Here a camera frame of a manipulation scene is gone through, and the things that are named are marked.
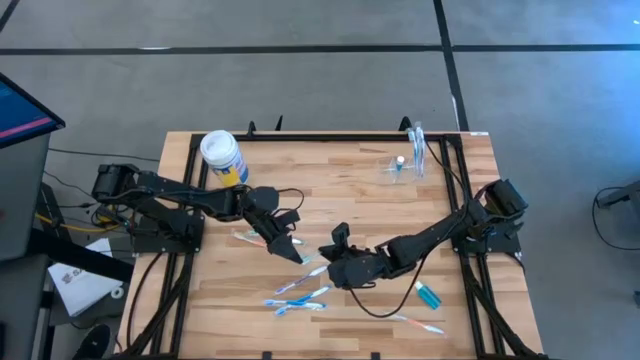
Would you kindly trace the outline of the pink and white toothbrush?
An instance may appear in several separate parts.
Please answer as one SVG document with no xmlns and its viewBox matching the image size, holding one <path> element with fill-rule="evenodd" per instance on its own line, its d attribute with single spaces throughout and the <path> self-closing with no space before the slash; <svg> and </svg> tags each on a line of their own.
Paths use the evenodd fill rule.
<svg viewBox="0 0 640 360">
<path fill-rule="evenodd" d="M 417 328 L 423 329 L 423 330 L 425 330 L 427 332 L 431 332 L 431 333 L 435 333 L 435 334 L 439 334 L 439 335 L 445 335 L 445 332 L 442 329 L 438 328 L 438 327 L 422 323 L 420 321 L 417 321 L 417 320 L 412 319 L 412 318 L 408 318 L 408 317 L 400 315 L 400 314 L 393 314 L 393 315 L 390 316 L 390 318 L 393 319 L 393 320 L 396 320 L 396 321 L 401 321 L 401 322 L 408 323 L 408 324 L 410 324 L 412 326 L 415 326 Z"/>
</svg>

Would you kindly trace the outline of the black cart leg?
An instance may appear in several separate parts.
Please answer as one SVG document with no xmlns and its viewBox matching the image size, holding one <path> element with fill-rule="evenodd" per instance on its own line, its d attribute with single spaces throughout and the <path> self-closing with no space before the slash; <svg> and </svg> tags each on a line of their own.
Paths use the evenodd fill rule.
<svg viewBox="0 0 640 360">
<path fill-rule="evenodd" d="M 36 228 L 31 230 L 28 252 L 46 255 L 53 262 L 125 283 L 130 282 L 134 270 L 134 266 L 127 262 L 56 238 Z"/>
</svg>

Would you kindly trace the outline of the white paper booklet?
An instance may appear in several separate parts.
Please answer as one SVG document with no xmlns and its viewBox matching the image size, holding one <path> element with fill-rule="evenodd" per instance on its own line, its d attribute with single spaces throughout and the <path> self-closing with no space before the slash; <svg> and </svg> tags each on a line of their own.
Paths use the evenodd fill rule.
<svg viewBox="0 0 640 360">
<path fill-rule="evenodd" d="M 113 257 L 113 250 L 107 238 L 96 240 L 85 248 Z M 57 262 L 48 267 L 48 273 L 71 317 L 79 315 L 125 284 Z"/>
</svg>

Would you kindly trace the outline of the blue toothbrush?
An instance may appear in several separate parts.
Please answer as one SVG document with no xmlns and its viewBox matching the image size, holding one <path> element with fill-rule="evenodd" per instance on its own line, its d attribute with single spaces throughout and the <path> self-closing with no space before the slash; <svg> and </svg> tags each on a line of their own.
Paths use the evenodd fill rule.
<svg viewBox="0 0 640 360">
<path fill-rule="evenodd" d="M 424 131 L 421 127 L 420 122 L 416 122 L 414 124 L 413 134 L 414 134 L 414 148 L 415 148 L 414 163 L 415 163 L 416 176 L 419 178 L 423 178 L 425 175 L 424 164 L 425 164 L 426 143 L 424 138 Z"/>
<path fill-rule="evenodd" d="M 314 302 L 314 299 L 318 298 L 319 296 L 325 294 L 326 292 L 328 292 L 331 289 L 330 285 L 326 285 L 323 286 L 321 288 L 319 288 L 318 290 L 315 290 L 297 300 L 289 300 L 289 301 L 309 301 L 309 302 Z M 294 310 L 294 309 L 307 309 L 307 308 L 291 308 L 291 307 L 277 307 L 277 309 L 274 311 L 274 315 L 275 316 L 283 316 L 285 315 L 288 311 L 290 310 Z"/>
<path fill-rule="evenodd" d="M 307 308 L 312 310 L 324 310 L 327 308 L 326 304 L 317 303 L 317 302 L 274 300 L 274 299 L 265 300 L 264 305 L 271 306 L 271 307 Z"/>
</svg>

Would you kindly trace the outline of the person's foot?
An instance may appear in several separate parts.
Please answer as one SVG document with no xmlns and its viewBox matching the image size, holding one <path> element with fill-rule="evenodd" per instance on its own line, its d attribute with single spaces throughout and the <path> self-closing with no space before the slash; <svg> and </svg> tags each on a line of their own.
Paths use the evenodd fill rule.
<svg viewBox="0 0 640 360">
<path fill-rule="evenodd" d="M 106 324 L 94 326 L 82 340 L 72 360 L 101 359 L 111 338 L 111 329 Z"/>
</svg>

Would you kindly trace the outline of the grey cart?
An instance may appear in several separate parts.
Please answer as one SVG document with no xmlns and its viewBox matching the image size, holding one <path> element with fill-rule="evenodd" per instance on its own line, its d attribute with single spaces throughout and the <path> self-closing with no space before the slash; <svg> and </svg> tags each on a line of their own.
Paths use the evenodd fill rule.
<svg viewBox="0 0 640 360">
<path fill-rule="evenodd" d="M 50 136 L 0 149 L 0 262 L 27 253 Z"/>
</svg>

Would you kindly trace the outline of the grey stand base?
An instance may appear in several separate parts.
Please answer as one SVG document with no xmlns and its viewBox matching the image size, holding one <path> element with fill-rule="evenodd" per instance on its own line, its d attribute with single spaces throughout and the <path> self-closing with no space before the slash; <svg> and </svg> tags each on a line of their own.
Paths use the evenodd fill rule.
<svg viewBox="0 0 640 360">
<path fill-rule="evenodd" d="M 633 208 L 640 212 L 640 180 L 616 188 L 612 193 L 596 201 L 599 208 L 608 208 L 619 202 L 630 202 Z"/>
</svg>

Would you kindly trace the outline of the clear acrylic organizer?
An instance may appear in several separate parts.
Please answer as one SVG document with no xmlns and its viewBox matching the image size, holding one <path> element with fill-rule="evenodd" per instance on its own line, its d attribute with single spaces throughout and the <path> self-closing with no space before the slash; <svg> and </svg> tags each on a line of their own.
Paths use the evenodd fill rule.
<svg viewBox="0 0 640 360">
<path fill-rule="evenodd" d="M 408 184 L 411 182 L 419 181 L 423 178 L 415 177 L 414 169 L 413 169 L 413 158 L 405 158 L 405 163 L 402 171 L 398 173 L 395 169 L 395 159 L 396 157 L 390 160 L 389 165 L 383 170 L 386 173 L 392 184 Z"/>
</svg>

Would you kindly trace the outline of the blue screen monitor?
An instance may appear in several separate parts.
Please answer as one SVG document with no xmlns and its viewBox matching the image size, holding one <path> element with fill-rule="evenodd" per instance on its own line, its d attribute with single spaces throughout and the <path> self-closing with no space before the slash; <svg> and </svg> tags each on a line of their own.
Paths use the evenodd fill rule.
<svg viewBox="0 0 640 360">
<path fill-rule="evenodd" d="M 0 72 L 0 149 L 65 127 L 58 115 Z"/>
</svg>

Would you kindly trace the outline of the white yellow wipes canister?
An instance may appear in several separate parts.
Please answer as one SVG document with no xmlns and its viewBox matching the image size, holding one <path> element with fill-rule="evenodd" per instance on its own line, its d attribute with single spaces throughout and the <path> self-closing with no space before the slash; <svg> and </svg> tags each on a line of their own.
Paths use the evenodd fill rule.
<svg viewBox="0 0 640 360">
<path fill-rule="evenodd" d="M 245 184 L 249 169 L 235 137 L 225 130 L 215 130 L 200 142 L 203 159 L 225 187 Z"/>
</svg>

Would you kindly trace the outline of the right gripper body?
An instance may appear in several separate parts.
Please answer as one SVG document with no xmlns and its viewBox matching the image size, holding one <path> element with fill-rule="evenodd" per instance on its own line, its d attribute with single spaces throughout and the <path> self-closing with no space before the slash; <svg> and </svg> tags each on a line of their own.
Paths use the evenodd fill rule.
<svg viewBox="0 0 640 360">
<path fill-rule="evenodd" d="M 388 273 L 389 257 L 384 251 L 358 248 L 348 243 L 349 225 L 340 223 L 331 232 L 332 244 L 349 246 L 350 260 L 328 265 L 329 278 L 336 288 L 350 290 L 366 287 Z"/>
</svg>

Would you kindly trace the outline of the orange toothbrush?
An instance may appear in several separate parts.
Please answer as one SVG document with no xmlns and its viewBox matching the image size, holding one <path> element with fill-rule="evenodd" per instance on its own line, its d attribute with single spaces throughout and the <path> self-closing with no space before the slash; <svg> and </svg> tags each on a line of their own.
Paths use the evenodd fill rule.
<svg viewBox="0 0 640 360">
<path fill-rule="evenodd" d="M 255 231 L 239 232 L 232 230 L 231 235 L 238 240 L 242 240 L 259 247 L 266 247 L 265 241 Z"/>
</svg>

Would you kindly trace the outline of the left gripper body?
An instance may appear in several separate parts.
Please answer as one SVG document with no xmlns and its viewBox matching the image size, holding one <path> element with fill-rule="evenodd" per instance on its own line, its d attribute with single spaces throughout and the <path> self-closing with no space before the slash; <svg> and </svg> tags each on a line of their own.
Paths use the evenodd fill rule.
<svg viewBox="0 0 640 360">
<path fill-rule="evenodd" d="M 256 210 L 256 232 L 262 237 L 267 246 L 277 238 L 292 239 L 291 232 L 294 230 L 295 224 L 283 227 L 275 219 L 276 216 L 282 213 L 279 211 L 273 213 L 264 209 Z"/>
</svg>

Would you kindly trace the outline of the black aluminium table frame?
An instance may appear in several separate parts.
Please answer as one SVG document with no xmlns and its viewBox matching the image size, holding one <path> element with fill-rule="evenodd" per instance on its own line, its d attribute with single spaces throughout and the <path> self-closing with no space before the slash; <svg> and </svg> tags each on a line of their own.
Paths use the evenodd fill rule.
<svg viewBox="0 0 640 360">
<path fill-rule="evenodd" d="M 200 152 L 202 133 L 167 135 L 161 177 L 204 190 L 223 188 Z M 280 191 L 279 208 L 296 209 L 292 237 L 301 257 L 333 243 L 349 225 L 348 243 L 361 249 L 419 233 L 465 207 L 484 186 L 501 180 L 488 136 L 426 133 L 423 179 L 392 184 L 383 170 L 396 155 L 411 157 L 404 132 L 256 132 L 238 136 L 248 186 Z M 297 264 L 231 235 L 254 231 L 244 220 L 206 217 L 196 252 L 138 254 L 115 360 L 388 359 L 548 360 L 517 264 L 517 235 L 481 252 L 441 243 L 416 267 L 366 287 L 336 288 L 328 270 L 275 295 L 282 286 L 329 265 L 321 255 Z M 414 283 L 441 300 L 433 310 Z M 325 310 L 275 316 L 267 299 L 297 300 L 319 288 Z M 442 329 L 427 332 L 390 318 L 400 314 Z"/>
</svg>

